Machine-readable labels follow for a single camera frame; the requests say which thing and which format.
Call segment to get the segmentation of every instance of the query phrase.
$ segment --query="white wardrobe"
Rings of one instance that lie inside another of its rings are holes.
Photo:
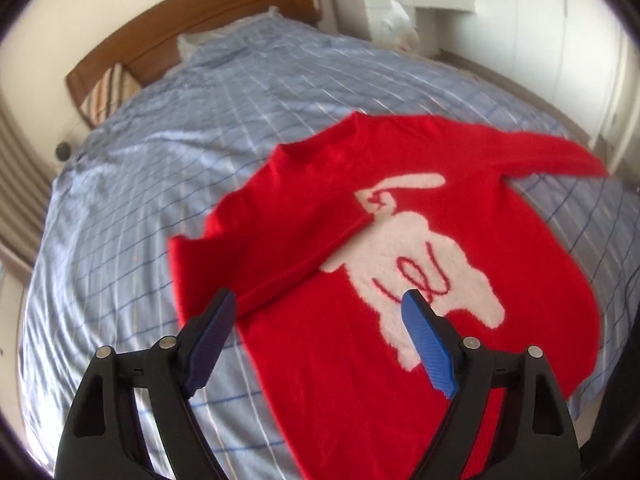
[[[441,14],[440,47],[551,103],[593,139],[612,121],[624,35],[603,0],[476,0]]]

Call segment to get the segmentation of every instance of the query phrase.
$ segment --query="blue checkered bedsheet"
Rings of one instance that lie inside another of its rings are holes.
[[[96,128],[54,183],[20,359],[28,435],[49,470],[95,349],[138,350],[177,332],[167,239],[198,236],[207,213],[277,143],[309,137],[353,110],[568,135],[452,68],[282,18],[203,46]],[[535,174],[513,186],[575,258],[600,305],[598,364],[570,401],[576,415],[606,383],[636,314],[638,277],[629,279],[640,264],[640,199],[596,178]],[[137,398],[153,464],[171,477],[148,399]],[[229,478],[300,478],[235,330],[192,406]]]

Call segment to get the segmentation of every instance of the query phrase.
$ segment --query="white pillow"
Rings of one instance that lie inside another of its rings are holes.
[[[213,30],[206,30],[205,32],[196,32],[193,34],[181,34],[178,36],[178,53],[180,53],[180,60],[184,63],[187,61],[193,53],[205,43],[211,40],[218,40],[223,38],[227,34],[230,34],[239,28],[246,27],[252,23],[259,22],[265,18],[273,18],[279,16],[278,7],[271,6],[267,12],[255,14],[253,16],[247,16],[236,20],[225,27],[214,28]]]
[[[178,63],[176,66],[172,66],[169,70],[167,70],[162,77],[171,77],[173,74],[177,74],[178,72],[180,72],[183,67],[184,65],[182,63]]]

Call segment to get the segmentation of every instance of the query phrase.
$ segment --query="sweater sleeve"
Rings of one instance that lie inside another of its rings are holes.
[[[238,316],[313,272],[371,221],[353,193],[283,171],[274,158],[207,218],[204,236],[168,242],[180,325],[220,287],[238,297]]]
[[[603,163],[573,140],[531,132],[505,133],[478,124],[469,126],[476,153],[500,174],[510,177],[531,173],[573,176],[608,176]]]

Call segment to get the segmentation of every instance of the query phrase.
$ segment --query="white cabinet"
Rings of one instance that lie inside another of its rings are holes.
[[[437,12],[474,12],[474,0],[398,0],[420,36],[418,53],[431,57],[440,52]],[[341,34],[368,40],[377,46],[388,43],[384,29],[390,0],[334,0],[338,30]]]
[[[564,0],[517,0],[513,80],[551,102],[562,61]]]
[[[516,0],[476,0],[476,43],[471,61],[498,74],[513,76]]]
[[[552,103],[587,133],[600,133],[620,62],[622,28],[603,0],[567,0],[562,64]]]

